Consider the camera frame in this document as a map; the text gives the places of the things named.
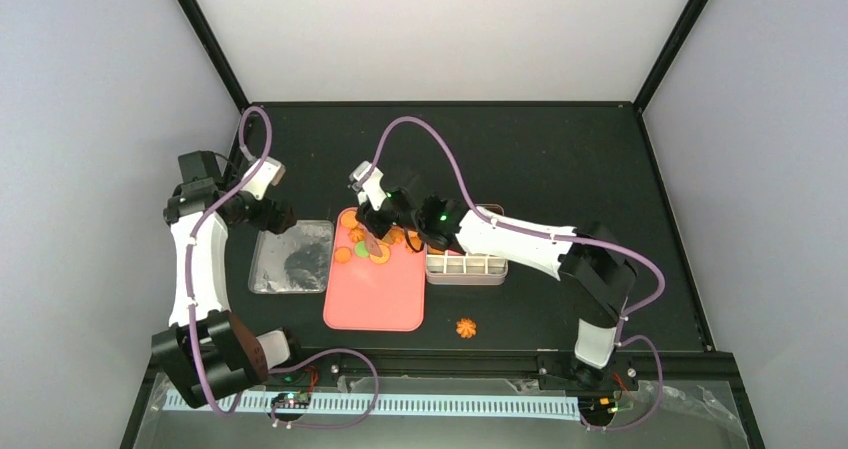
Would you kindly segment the metal tongs white handle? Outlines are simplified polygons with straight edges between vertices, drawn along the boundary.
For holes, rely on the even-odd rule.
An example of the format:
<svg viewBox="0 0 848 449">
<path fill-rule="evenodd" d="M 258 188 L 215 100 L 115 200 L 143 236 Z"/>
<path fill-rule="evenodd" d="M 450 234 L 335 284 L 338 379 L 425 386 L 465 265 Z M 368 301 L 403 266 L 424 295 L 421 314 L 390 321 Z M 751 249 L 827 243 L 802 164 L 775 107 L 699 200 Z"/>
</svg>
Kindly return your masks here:
<svg viewBox="0 0 848 449">
<path fill-rule="evenodd" d="M 374 257 L 377 257 L 377 258 L 382 257 L 383 253 L 382 253 L 382 249 L 381 249 L 381 244 L 378 241 L 378 239 L 374 236 L 374 234 L 367 227 L 362 226 L 362 229 L 364 231 L 363 242 L 364 242 L 366 250 L 368 251 L 368 254 L 370 256 L 374 256 Z"/>
</svg>

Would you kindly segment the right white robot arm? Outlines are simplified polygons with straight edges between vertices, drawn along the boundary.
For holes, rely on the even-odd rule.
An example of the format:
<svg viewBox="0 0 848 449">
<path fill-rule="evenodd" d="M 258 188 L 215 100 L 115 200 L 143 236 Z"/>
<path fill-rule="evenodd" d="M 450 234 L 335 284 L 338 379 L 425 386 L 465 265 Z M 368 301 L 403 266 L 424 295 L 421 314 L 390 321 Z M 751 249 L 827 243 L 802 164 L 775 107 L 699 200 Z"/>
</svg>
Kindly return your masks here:
<svg viewBox="0 0 848 449">
<path fill-rule="evenodd" d="M 400 190 L 351 187 L 357 195 L 358 221 L 377 238 L 394 228 L 413 231 L 426 249 L 495 256 L 564 283 L 578 317 L 571 377 L 585 388 L 608 377 L 623 306 L 637 270 L 620 247 L 606 241 L 604 228 L 586 232 L 544 226 L 435 194 L 415 203 Z"/>
</svg>

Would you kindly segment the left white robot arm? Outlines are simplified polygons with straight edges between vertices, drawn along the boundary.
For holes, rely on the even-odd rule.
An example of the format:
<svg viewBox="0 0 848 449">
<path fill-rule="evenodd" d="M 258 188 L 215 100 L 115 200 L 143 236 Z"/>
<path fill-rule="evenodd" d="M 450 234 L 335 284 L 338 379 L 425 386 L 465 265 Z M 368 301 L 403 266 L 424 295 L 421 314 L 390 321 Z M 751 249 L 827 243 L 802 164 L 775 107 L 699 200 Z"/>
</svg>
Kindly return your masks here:
<svg viewBox="0 0 848 449">
<path fill-rule="evenodd" d="M 166 330 L 151 338 L 152 359 L 192 409 L 219 410 L 223 399 L 267 381 L 291 356 L 282 329 L 254 334 L 232 312 L 225 249 L 232 227 L 247 223 L 282 234 L 296 219 L 285 201 L 266 198 L 285 167 L 256 160 L 228 183 L 211 151 L 178 159 L 181 184 L 163 210 L 176 249 L 176 290 Z"/>
</svg>

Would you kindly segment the orange swirl cookie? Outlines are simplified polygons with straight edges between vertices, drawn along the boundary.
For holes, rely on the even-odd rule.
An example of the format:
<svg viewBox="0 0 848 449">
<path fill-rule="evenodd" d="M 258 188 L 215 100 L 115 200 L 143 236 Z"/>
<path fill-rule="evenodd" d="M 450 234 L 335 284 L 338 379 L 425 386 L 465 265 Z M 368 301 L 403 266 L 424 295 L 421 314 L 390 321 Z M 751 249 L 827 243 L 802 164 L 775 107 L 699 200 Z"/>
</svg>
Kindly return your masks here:
<svg viewBox="0 0 848 449">
<path fill-rule="evenodd" d="M 455 332 L 463 339 L 470 339 L 477 334 L 477 324 L 469 318 L 461 318 L 456 322 Z"/>
</svg>

